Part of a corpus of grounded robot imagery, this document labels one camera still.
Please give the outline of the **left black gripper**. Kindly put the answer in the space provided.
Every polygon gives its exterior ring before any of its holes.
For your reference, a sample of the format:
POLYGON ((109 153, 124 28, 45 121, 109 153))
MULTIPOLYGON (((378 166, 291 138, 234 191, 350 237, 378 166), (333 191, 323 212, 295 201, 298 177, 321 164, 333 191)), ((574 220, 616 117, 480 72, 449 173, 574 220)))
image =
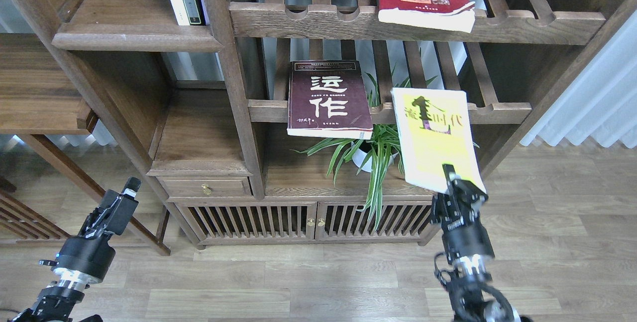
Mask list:
POLYGON ((66 240, 54 260, 41 259, 39 265, 50 266, 57 275, 79 272, 86 276, 87 284, 101 283, 115 255, 108 241, 125 231, 137 207, 135 197, 141 184, 137 177, 129 177, 121 193, 108 190, 80 232, 66 240))

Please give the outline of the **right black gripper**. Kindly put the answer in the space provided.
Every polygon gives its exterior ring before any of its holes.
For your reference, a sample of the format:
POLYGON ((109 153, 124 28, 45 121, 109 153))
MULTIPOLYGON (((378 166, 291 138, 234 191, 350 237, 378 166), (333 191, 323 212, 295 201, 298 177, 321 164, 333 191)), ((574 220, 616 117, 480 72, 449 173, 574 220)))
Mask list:
POLYGON ((432 199, 432 224, 443 231, 443 247, 450 265, 461 258, 479 255, 493 259, 495 253, 488 233, 480 221, 480 207, 488 195, 473 184, 457 177, 451 164, 443 164, 447 193, 437 193, 432 199))

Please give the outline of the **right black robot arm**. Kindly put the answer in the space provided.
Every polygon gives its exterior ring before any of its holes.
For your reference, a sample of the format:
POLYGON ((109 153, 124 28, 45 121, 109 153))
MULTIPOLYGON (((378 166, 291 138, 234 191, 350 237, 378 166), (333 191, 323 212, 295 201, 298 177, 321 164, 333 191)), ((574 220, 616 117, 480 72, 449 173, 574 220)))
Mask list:
POLYGON ((433 225, 443 231, 445 255, 453 270, 434 268, 434 275, 448 292, 455 322, 530 322, 500 290, 490 286, 492 276, 485 261, 494 258, 488 232, 480 221, 480 207, 488 195, 473 182, 462 179, 453 165, 443 165, 447 190, 432 198, 433 225))

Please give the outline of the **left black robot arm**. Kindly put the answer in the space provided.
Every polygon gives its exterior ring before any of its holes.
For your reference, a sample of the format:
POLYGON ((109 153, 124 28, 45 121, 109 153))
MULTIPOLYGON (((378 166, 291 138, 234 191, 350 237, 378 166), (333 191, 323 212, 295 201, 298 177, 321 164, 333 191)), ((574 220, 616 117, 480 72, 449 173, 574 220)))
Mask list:
POLYGON ((140 186, 140 179, 130 177, 120 193, 107 190, 78 234, 66 240, 55 259, 39 261, 50 266, 59 281, 41 290, 33 306, 18 313, 14 322, 72 321, 70 313, 84 298, 84 290, 104 280, 115 255, 108 241, 113 234, 125 231, 137 207, 135 197, 140 186))

